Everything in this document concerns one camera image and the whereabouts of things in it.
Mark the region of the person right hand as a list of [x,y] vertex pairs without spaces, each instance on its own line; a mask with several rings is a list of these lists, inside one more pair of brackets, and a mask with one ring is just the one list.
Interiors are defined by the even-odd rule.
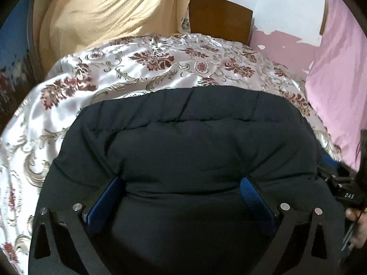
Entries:
[[367,213],[364,211],[348,208],[345,211],[345,216],[348,220],[354,223],[354,228],[350,237],[350,243],[355,248],[362,248],[367,239]]

